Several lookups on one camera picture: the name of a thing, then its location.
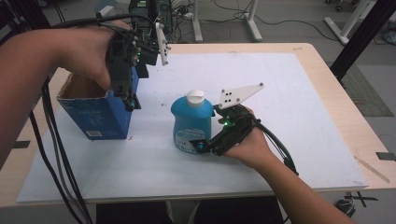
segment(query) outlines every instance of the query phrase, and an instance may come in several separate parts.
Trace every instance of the person's leg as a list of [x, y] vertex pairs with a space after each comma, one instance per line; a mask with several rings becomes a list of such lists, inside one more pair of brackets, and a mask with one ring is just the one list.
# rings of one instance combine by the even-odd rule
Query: person's leg
[[283, 223], [275, 196], [202, 200], [194, 224]]
[[165, 202], [102, 203], [96, 205], [97, 224], [172, 224]]

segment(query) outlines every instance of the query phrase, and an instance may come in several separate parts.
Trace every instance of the open cardboard box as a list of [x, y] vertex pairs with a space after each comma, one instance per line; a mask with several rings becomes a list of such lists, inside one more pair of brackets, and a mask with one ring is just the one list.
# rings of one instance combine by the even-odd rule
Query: open cardboard box
[[[138, 77], [133, 69], [133, 93]], [[125, 139], [128, 134], [131, 112], [112, 91], [105, 91], [96, 82], [70, 74], [57, 100], [77, 126], [91, 140]]]

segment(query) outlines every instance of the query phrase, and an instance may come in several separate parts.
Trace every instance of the white tabletop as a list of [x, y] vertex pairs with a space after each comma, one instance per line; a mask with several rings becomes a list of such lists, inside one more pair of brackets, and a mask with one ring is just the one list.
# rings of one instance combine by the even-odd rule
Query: white tabletop
[[[165, 67], [148, 67], [140, 79], [142, 105], [126, 140], [90, 141], [60, 108], [58, 127], [82, 196], [89, 202], [272, 194], [268, 184], [239, 161], [175, 148], [171, 104], [200, 89], [216, 104], [222, 89], [263, 82], [244, 102], [288, 148], [300, 178], [313, 189], [362, 189], [358, 164], [292, 53], [171, 54]], [[213, 135], [221, 126], [212, 119]], [[53, 159], [49, 133], [44, 135]], [[38, 152], [18, 202], [61, 197]]]

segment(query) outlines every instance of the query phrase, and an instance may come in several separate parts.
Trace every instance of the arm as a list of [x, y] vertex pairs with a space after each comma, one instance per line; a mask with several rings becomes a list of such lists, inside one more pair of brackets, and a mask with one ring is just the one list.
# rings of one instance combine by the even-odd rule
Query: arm
[[37, 30], [0, 47], [0, 169], [49, 72], [63, 67], [109, 89], [105, 59], [112, 35], [105, 27]]
[[272, 153], [260, 129], [254, 128], [225, 155], [255, 169], [268, 182], [292, 223], [353, 223]]

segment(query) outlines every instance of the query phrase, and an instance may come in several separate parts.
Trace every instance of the blue bottle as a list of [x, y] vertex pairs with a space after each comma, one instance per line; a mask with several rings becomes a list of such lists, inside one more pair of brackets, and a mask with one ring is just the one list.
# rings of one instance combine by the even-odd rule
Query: blue bottle
[[176, 147], [196, 153], [190, 140], [210, 139], [212, 104], [205, 99], [203, 91], [194, 90], [177, 99], [172, 104], [171, 112], [175, 116], [173, 137]]

